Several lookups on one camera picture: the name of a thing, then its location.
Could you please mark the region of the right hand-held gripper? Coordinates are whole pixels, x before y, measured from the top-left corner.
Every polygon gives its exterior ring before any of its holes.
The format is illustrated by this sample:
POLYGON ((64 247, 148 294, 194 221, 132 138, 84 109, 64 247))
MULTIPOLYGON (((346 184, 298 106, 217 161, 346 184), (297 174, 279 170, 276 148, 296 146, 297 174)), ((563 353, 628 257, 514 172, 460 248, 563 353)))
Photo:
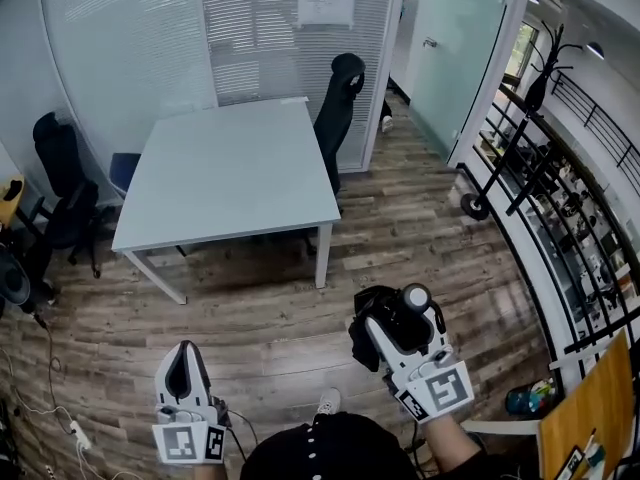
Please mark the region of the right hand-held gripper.
POLYGON ((474 400, 466 364, 449 344, 441 308, 432 301, 423 316, 432 327, 431 354, 404 354, 376 319, 365 320, 374 348, 387 365, 393 396, 418 424, 440 418, 474 400))

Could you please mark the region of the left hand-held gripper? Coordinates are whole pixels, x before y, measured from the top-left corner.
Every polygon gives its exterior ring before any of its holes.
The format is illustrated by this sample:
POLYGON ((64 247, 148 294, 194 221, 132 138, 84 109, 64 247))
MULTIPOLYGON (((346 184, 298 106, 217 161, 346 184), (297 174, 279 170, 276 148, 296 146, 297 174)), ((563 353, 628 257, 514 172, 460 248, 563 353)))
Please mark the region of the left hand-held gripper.
POLYGON ((230 426, 228 406, 218 397, 211 398, 199 348, 191 341, 176 345, 161 361, 154 383, 158 422, 152 433, 160 461, 221 465, 230 426))

